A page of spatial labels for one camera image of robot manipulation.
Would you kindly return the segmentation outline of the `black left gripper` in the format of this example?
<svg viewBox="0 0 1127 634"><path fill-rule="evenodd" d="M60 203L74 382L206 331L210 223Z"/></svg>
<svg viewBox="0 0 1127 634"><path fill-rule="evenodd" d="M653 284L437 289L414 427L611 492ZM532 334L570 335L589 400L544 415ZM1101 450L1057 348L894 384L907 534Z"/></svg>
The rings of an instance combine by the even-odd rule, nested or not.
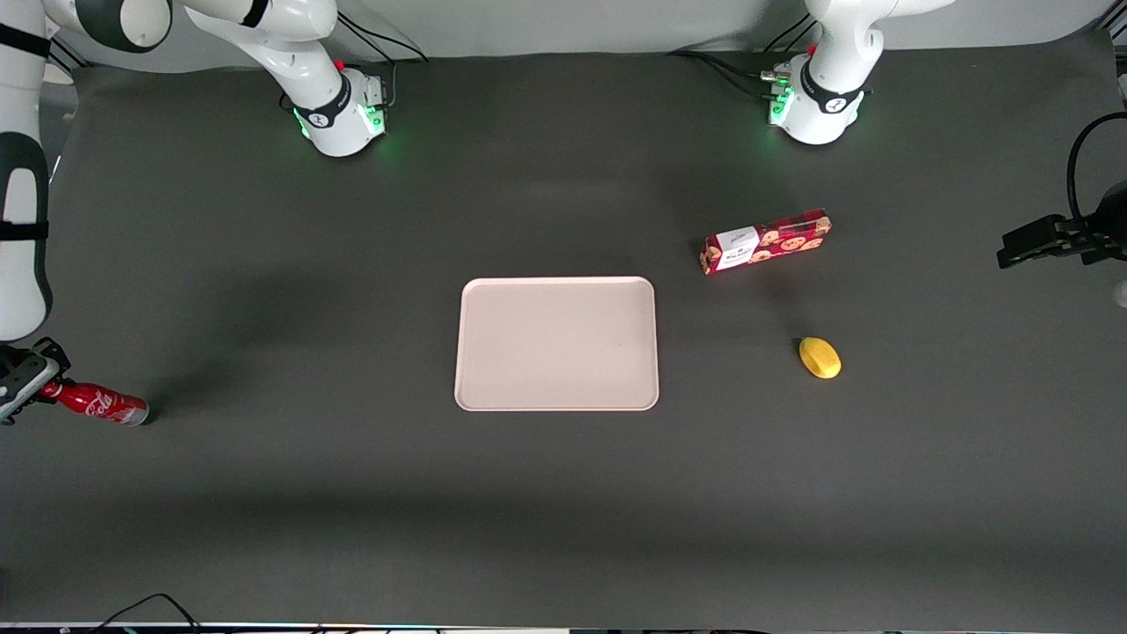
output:
<svg viewBox="0 0 1127 634"><path fill-rule="evenodd" d="M1095 212L1088 216L1079 212L1075 181L1067 181L1065 191L1072 220L1050 214L1029 222L1021 232L1004 234L997 252L1000 269L1056 257L1062 247L1068 247L1065 257L1079 255L1086 266L1106 260L1126 261L1126 181L1107 189Z"/></svg>

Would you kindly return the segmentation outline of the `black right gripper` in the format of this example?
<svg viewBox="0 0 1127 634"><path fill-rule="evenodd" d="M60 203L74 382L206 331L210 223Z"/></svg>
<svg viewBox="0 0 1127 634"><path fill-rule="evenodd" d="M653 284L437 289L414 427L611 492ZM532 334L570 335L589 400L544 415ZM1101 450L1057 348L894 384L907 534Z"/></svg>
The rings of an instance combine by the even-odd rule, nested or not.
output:
<svg viewBox="0 0 1127 634"><path fill-rule="evenodd" d="M52 338L41 338L32 348L15 348L1 345L1 379L33 381L41 377L57 378L71 369L66 352ZM32 396L32 402L52 404L52 382L41 385Z"/></svg>

